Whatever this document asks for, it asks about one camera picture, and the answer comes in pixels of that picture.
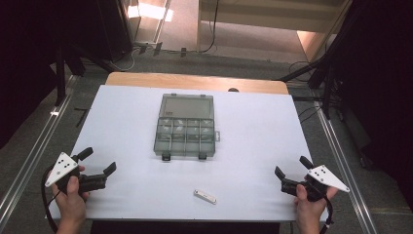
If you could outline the black metal stand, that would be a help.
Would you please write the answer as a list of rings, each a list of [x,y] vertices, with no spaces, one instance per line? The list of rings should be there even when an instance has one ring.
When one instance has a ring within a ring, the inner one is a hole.
[[[65,98],[65,72],[62,46],[56,48],[56,103],[60,106]]]

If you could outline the grey transparent compartment box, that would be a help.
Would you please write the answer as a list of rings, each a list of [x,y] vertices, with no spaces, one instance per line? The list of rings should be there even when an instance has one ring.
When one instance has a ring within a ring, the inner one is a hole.
[[[172,156],[206,160],[215,154],[214,99],[208,95],[163,94],[154,152],[163,161]]]

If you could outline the slanted metal pole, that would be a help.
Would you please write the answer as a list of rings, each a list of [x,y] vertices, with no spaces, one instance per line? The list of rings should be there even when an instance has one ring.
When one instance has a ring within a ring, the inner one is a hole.
[[[153,36],[153,42],[155,44],[158,43],[163,26],[166,22],[166,19],[169,13],[170,3],[171,3],[171,0],[164,0],[163,6],[161,7],[161,10],[159,12],[160,18],[158,19],[155,32],[154,32],[154,36]]]

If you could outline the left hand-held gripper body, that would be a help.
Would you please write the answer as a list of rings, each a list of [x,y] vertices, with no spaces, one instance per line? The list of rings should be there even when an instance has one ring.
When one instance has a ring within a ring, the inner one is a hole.
[[[50,187],[55,184],[61,192],[66,193],[67,183],[72,176],[79,179],[80,195],[84,192],[103,189],[106,186],[107,176],[104,173],[100,175],[81,175],[78,162],[75,162],[72,156],[64,152],[58,156],[45,185]]]

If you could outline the white table board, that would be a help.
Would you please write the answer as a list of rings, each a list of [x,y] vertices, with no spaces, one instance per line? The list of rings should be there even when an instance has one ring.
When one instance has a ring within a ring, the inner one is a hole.
[[[213,157],[162,161],[153,150],[164,89],[99,88],[73,148],[92,147],[89,175],[115,162],[117,170],[87,202],[89,219],[291,221],[293,198],[281,191],[279,167],[290,179],[306,174],[310,154],[289,95],[215,92]],[[199,189],[213,205],[194,195]]]

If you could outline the aluminium floor rail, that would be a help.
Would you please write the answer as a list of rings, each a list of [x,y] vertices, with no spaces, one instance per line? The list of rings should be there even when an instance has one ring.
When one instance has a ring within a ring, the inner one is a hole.
[[[326,135],[327,141],[332,150],[334,159],[340,171],[340,175],[344,182],[350,187],[350,200],[352,202],[353,209],[357,215],[358,222],[360,224],[363,234],[379,234],[368,209],[362,193],[357,185],[355,177],[353,176],[352,170],[346,159],[346,155],[342,149],[339,139],[335,133],[330,120],[328,120],[323,112],[319,109],[317,111],[321,126],[323,128],[324,134]]]
[[[68,78],[66,95],[58,106],[53,100],[56,92],[52,91],[0,149],[0,233],[40,162],[78,80],[78,75]]]

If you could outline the small white flat bar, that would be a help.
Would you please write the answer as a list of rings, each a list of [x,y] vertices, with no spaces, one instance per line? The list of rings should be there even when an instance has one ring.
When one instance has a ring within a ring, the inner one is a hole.
[[[202,191],[202,190],[195,189],[195,190],[194,190],[194,195],[195,195],[196,197],[198,197],[198,198],[206,201],[206,202],[209,202],[209,203],[213,204],[213,205],[216,205],[216,204],[217,204],[217,199],[216,199],[215,197],[213,197],[212,195],[209,195],[209,194],[205,193],[205,192]]]

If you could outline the person's left hand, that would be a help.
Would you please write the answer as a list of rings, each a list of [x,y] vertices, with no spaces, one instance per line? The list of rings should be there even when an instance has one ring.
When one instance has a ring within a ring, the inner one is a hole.
[[[66,186],[66,193],[61,194],[58,187],[53,184],[52,192],[56,196],[56,203],[60,212],[60,224],[69,225],[71,227],[81,225],[86,219],[86,203],[85,200],[89,197],[88,193],[79,194],[79,179],[72,176]]]

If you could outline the wooden table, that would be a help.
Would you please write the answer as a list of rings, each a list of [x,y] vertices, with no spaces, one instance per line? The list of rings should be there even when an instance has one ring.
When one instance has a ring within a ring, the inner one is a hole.
[[[136,86],[222,92],[236,89],[240,93],[288,94],[286,84],[281,81],[188,74],[112,72],[108,75],[105,84],[111,86]]]

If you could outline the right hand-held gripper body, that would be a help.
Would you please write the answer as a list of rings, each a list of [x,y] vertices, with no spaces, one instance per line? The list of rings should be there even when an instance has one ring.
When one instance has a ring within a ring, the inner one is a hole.
[[[280,171],[280,181],[282,192],[293,196],[297,195],[296,186],[302,184],[307,191],[307,199],[310,202],[323,199],[326,196],[328,187],[335,187],[344,192],[350,191],[350,188],[325,165],[309,168],[304,181],[288,179]]]

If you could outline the person's right hand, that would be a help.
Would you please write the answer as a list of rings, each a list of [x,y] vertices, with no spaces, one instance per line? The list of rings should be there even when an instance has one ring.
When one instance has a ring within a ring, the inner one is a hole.
[[[310,229],[319,227],[320,216],[324,212],[327,202],[324,198],[316,202],[310,202],[307,199],[308,192],[304,185],[296,186],[296,222],[300,228]]]

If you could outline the black curtain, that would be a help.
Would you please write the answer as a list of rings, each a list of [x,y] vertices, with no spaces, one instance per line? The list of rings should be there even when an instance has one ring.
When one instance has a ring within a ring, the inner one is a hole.
[[[335,60],[338,95],[369,137],[361,152],[413,212],[413,0],[353,0]]]
[[[0,149],[56,90],[56,48],[82,75],[82,58],[108,72],[131,51],[127,0],[0,0]]]

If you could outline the black tripod stand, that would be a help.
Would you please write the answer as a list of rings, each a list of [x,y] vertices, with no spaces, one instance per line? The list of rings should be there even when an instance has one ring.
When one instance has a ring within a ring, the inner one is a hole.
[[[331,43],[329,49],[325,52],[323,56],[321,56],[316,61],[309,63],[303,68],[299,68],[298,70],[280,78],[281,82],[286,83],[306,72],[314,70],[314,73],[311,75],[307,84],[310,89],[316,89],[320,86],[321,83],[324,83],[323,96],[321,97],[321,110],[327,120],[330,119],[329,104],[331,101],[331,87],[334,75],[334,55],[336,54],[336,51],[338,50],[339,45],[341,44],[341,41],[345,38],[347,31],[348,24],[346,22],[343,22],[341,29],[337,33],[336,38]]]

